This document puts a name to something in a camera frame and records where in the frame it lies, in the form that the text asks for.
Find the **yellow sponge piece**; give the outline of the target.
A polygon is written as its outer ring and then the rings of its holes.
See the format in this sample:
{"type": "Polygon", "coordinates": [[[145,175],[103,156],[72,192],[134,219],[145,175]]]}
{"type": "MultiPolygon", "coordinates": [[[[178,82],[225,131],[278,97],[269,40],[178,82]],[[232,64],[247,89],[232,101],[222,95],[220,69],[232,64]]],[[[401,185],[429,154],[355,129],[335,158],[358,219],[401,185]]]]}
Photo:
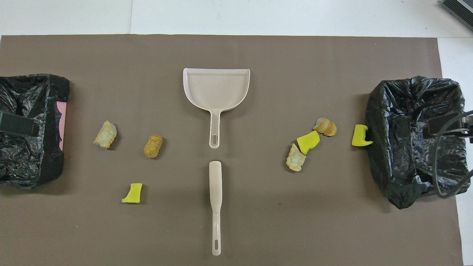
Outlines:
{"type": "Polygon", "coordinates": [[[353,138],[351,145],[354,147],[365,147],[372,145],[373,141],[367,141],[365,138],[367,136],[368,127],[362,124],[356,124],[353,131],[353,138]]]}
{"type": "Polygon", "coordinates": [[[130,189],[128,194],[121,199],[121,203],[127,204],[139,204],[141,202],[141,191],[143,184],[142,183],[132,183],[130,184],[130,189]]]}
{"type": "Polygon", "coordinates": [[[312,131],[309,134],[300,136],[297,138],[297,144],[299,147],[300,152],[303,155],[307,155],[307,153],[316,147],[320,142],[320,136],[317,131],[312,131]]]}

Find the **pale croissant toy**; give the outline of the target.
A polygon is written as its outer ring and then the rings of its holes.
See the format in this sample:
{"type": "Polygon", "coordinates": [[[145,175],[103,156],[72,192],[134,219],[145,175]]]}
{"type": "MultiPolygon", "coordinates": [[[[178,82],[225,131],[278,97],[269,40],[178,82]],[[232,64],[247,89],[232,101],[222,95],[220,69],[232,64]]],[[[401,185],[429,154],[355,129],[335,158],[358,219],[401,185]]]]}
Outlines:
{"type": "Polygon", "coordinates": [[[106,120],[100,128],[93,145],[109,149],[117,137],[117,128],[113,123],[106,120]]]}

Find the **orange striped croissant toy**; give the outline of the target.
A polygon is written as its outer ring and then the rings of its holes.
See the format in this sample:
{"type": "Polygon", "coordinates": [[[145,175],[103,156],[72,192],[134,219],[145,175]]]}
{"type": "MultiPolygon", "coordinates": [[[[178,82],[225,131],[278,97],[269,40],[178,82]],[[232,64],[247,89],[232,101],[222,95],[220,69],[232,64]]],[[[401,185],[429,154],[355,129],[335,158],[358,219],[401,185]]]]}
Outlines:
{"type": "Polygon", "coordinates": [[[338,133],[336,123],[324,117],[318,118],[316,120],[312,130],[317,131],[318,133],[327,137],[335,136],[338,133]]]}

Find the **brown bread roll toy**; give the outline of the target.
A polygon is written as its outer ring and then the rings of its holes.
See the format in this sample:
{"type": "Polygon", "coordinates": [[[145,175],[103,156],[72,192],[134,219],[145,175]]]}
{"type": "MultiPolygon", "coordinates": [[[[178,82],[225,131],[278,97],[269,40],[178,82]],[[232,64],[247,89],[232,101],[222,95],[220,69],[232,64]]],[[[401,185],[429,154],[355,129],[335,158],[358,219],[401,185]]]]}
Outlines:
{"type": "Polygon", "coordinates": [[[151,135],[143,148],[143,153],[147,158],[156,158],[163,144],[162,136],[158,134],[151,135]]]}

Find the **pale dumpling toy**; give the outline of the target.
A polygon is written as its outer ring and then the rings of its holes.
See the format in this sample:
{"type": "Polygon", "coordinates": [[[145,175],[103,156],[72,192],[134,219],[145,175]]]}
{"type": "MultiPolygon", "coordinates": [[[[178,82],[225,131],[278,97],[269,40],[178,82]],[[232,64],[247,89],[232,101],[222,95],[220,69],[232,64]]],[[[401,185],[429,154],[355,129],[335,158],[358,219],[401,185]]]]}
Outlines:
{"type": "Polygon", "coordinates": [[[305,160],[306,155],[302,154],[299,148],[294,143],[292,143],[286,158],[287,167],[294,172],[299,172],[302,170],[305,160]]]}

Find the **beige plastic dustpan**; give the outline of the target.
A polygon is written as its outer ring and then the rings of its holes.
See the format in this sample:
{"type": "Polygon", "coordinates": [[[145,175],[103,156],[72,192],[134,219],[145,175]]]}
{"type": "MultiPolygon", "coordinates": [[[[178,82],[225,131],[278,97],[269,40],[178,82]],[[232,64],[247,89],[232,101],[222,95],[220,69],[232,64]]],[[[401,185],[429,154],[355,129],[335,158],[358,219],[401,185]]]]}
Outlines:
{"type": "Polygon", "coordinates": [[[236,108],[245,99],[250,76],[250,69],[183,69],[183,87],[188,101],[210,113],[210,148],[220,146],[221,114],[236,108]]]}

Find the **beige hand brush black bristles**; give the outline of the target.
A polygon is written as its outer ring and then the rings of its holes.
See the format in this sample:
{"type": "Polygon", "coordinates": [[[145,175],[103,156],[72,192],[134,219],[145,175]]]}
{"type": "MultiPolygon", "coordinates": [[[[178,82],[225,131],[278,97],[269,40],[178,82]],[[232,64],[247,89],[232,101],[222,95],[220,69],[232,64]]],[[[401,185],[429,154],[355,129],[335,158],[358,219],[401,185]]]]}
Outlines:
{"type": "Polygon", "coordinates": [[[209,193],[212,208],[212,254],[221,254],[220,210],[222,207],[222,165],[220,161],[211,161],[208,165],[209,193]]]}

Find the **black bag lined pink bin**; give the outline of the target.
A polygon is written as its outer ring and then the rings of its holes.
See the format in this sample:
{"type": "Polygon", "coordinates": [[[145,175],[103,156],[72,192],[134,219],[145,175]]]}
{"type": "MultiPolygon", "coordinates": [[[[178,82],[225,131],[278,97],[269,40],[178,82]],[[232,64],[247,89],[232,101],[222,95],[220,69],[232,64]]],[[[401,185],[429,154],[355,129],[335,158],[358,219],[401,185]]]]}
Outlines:
{"type": "Polygon", "coordinates": [[[69,100],[70,82],[52,74],[0,77],[0,112],[34,119],[38,137],[0,133],[0,184],[34,188],[64,169],[58,104],[69,100]]]}

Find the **dark ribbed box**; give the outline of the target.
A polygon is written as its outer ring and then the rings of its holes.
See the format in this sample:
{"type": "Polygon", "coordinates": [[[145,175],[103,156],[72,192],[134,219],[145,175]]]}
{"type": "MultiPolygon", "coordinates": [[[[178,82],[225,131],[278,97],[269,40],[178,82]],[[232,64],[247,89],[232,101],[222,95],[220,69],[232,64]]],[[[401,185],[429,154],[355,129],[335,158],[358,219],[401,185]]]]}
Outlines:
{"type": "Polygon", "coordinates": [[[441,5],[455,17],[473,23],[473,0],[442,0],[441,5]]]}

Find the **brown paper table mat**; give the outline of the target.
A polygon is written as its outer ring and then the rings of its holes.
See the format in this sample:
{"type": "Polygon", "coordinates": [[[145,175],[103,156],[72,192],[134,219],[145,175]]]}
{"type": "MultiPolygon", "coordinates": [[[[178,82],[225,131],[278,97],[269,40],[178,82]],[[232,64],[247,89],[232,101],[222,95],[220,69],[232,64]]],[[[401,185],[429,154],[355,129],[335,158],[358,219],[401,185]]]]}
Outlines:
{"type": "Polygon", "coordinates": [[[0,76],[71,82],[64,172],[31,190],[0,185],[0,266],[462,265],[456,199],[399,210],[365,149],[351,146],[382,80],[441,77],[436,39],[204,36],[3,36],[0,76]],[[191,104],[184,68],[250,69],[245,99],[220,117],[191,104]],[[301,171],[292,143],[318,118],[301,171]],[[109,149],[93,145],[103,123],[109,149]],[[156,158],[143,148],[158,134],[156,158]],[[221,254],[212,254],[208,165],[222,165],[221,254]],[[121,203],[142,183],[139,204],[121,203]]]}

